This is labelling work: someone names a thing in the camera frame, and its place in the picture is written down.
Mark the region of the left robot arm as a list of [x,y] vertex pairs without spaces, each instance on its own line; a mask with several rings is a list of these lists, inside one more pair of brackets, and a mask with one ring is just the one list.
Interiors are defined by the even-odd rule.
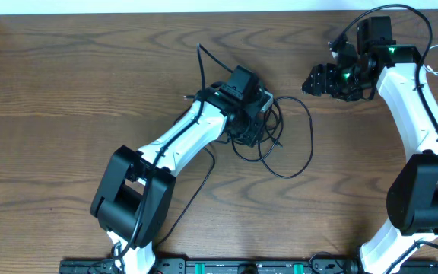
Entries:
[[206,145],[223,134],[252,147],[262,139],[273,95],[247,68],[227,81],[203,85],[190,108],[161,137],[137,150],[123,145],[109,163],[90,205],[113,242],[117,273],[148,273],[153,239],[167,216],[176,178]]

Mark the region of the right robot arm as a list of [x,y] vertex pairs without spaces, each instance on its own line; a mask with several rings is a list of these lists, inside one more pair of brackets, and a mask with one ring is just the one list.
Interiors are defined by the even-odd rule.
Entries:
[[407,272],[408,258],[438,238],[438,104],[427,83],[426,53],[399,45],[388,16],[363,14],[330,42],[334,63],[314,66],[303,92],[347,102],[380,96],[388,106],[405,150],[406,163],[386,197],[388,218],[344,263],[346,273]]

